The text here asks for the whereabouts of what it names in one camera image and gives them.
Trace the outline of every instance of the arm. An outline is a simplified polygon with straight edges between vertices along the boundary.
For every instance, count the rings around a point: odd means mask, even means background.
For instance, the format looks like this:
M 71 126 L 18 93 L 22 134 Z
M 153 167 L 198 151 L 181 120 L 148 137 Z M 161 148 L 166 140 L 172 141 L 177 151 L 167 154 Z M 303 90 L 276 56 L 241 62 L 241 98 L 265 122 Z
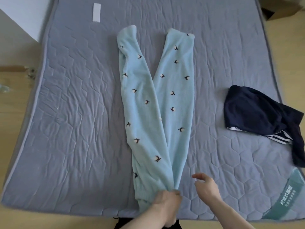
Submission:
M 218 186 L 211 177 L 204 173 L 196 173 L 192 177 L 205 181 L 195 182 L 196 191 L 199 198 L 215 214 L 223 229 L 254 229 L 250 223 L 222 200 Z
M 151 207 L 137 218 L 131 220 L 121 229 L 161 229 L 176 222 L 176 213 L 182 197 L 178 191 L 161 191 L 157 194 Z

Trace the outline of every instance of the wooden floor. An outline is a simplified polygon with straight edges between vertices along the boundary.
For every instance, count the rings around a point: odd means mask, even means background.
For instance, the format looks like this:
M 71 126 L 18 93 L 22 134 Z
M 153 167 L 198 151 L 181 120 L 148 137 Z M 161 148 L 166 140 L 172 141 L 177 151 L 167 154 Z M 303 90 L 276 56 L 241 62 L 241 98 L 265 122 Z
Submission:
M 305 12 L 266 23 L 285 102 L 305 112 Z M 0 183 L 3 182 L 20 126 L 32 81 L 25 73 L 0 73 L 0 83 L 11 87 L 0 93 Z M 305 120 L 301 124 L 305 135 Z M 0 228 L 10 229 L 112 229 L 115 219 L 39 214 L 0 206 Z M 181 221 L 184 229 L 222 228 L 218 222 Z M 254 223 L 256 228 L 301 229 L 305 221 Z

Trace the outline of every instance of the hand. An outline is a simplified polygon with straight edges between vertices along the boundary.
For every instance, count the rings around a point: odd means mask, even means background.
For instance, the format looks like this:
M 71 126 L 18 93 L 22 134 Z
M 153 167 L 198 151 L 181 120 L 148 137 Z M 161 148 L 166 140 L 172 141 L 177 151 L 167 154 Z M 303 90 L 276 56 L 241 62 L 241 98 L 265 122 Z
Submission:
M 152 203 L 152 208 L 162 211 L 165 227 L 170 227 L 176 222 L 176 214 L 182 201 L 182 196 L 177 190 L 160 191 Z
M 222 201 L 219 193 L 219 189 L 213 178 L 209 177 L 205 173 L 195 173 L 192 175 L 193 178 L 203 180 L 204 182 L 196 181 L 196 191 L 199 198 L 211 207 L 214 201 Z

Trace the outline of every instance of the white rectangular object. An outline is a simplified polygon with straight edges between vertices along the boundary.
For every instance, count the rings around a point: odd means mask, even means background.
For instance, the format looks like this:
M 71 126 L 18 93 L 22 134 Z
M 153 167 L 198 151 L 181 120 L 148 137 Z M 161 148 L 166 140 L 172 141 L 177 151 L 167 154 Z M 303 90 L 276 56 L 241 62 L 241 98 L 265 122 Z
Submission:
M 93 22 L 98 22 L 100 21 L 101 18 L 101 4 L 99 3 L 94 3 L 93 4 L 93 16 L 92 16 L 92 21 Z

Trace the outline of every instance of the bed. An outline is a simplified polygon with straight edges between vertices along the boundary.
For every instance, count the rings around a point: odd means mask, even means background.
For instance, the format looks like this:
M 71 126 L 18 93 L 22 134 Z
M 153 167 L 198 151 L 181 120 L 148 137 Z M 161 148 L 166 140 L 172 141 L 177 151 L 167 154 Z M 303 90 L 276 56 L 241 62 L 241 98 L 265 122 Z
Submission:
M 92 21 L 94 3 L 101 4 L 100 23 Z M 249 221 L 305 218 L 304 179 L 291 148 L 224 127 L 231 85 L 282 102 L 257 0 L 55 0 L 2 204 L 70 215 L 138 214 L 116 43 L 132 24 L 152 74 L 169 28 L 195 35 L 195 108 L 177 217 L 216 220 L 191 178 L 205 172 Z

